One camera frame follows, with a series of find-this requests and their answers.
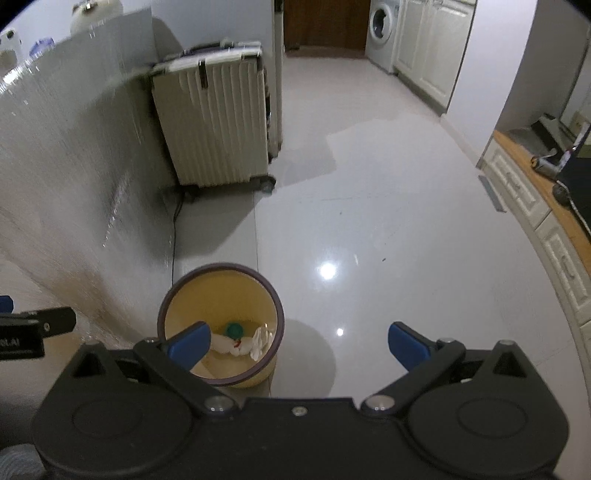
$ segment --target white tile floor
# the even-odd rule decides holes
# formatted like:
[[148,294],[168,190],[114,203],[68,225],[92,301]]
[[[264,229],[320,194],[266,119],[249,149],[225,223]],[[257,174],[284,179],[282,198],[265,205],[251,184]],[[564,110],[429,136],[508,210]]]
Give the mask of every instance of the white tile floor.
[[588,480],[591,417],[564,314],[525,233],[493,209],[438,117],[364,60],[287,59],[283,92],[276,191],[185,205],[177,278],[223,260],[270,280],[287,318],[277,396],[360,402],[400,377],[394,320],[469,348],[513,338],[570,419],[558,471]]

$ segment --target washing machine door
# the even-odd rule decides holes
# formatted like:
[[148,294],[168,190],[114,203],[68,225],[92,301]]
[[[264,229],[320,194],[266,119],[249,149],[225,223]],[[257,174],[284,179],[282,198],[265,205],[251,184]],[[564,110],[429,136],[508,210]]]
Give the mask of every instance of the washing machine door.
[[374,42],[383,45],[388,41],[395,20],[392,8],[384,3],[375,4],[369,16],[369,33]]

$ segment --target cable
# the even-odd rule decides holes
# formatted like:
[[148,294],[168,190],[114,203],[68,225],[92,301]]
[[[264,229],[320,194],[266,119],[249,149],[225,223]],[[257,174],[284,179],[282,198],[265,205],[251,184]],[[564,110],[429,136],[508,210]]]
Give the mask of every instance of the cable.
[[178,198],[178,202],[177,202],[177,207],[174,211],[174,215],[173,215],[173,272],[172,272],[172,278],[171,278],[171,285],[174,285],[174,260],[177,256],[177,218],[181,213],[181,210],[183,209],[183,205],[184,205],[184,192],[181,192],[179,198]]

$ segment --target trash can rim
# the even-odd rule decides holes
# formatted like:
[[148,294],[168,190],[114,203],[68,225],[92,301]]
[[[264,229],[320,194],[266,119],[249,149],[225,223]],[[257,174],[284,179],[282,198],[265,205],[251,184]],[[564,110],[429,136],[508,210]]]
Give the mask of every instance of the trash can rim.
[[168,307],[170,303],[173,301],[174,296],[183,288],[187,283],[193,280],[196,277],[199,277],[205,273],[211,273],[216,271],[222,270],[234,270],[239,273],[246,274],[259,282],[263,288],[267,291],[267,293],[271,296],[271,300],[273,300],[273,304],[275,305],[275,311],[277,312],[277,331],[273,337],[273,341],[269,350],[267,350],[266,354],[250,369],[246,370],[245,372],[241,373],[240,375],[235,375],[234,377],[228,378],[202,378],[210,385],[217,385],[217,386],[230,386],[236,385],[249,378],[254,377],[260,371],[262,371],[272,360],[272,358],[277,353],[277,349],[281,343],[281,339],[283,338],[283,332],[285,330],[285,317],[283,313],[283,306],[281,305],[281,301],[279,300],[279,295],[277,294],[276,290],[273,288],[271,283],[263,277],[259,272],[253,270],[252,268],[246,267],[244,265],[229,263],[229,262],[219,262],[219,263],[212,263],[203,265],[202,267],[198,267],[195,270],[191,270],[189,273],[181,277],[177,282],[174,283],[172,288],[168,291],[162,304],[160,305],[160,311],[158,312],[158,337],[161,340],[166,340],[166,334],[164,331],[164,322],[166,319],[166,314],[168,312]]

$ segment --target white bottle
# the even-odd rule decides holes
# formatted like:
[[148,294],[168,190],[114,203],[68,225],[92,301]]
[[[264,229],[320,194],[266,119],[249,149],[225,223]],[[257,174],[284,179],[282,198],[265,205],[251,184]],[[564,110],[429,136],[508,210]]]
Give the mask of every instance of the white bottle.
[[74,5],[70,34],[88,30],[101,22],[123,13],[121,0],[88,0]]

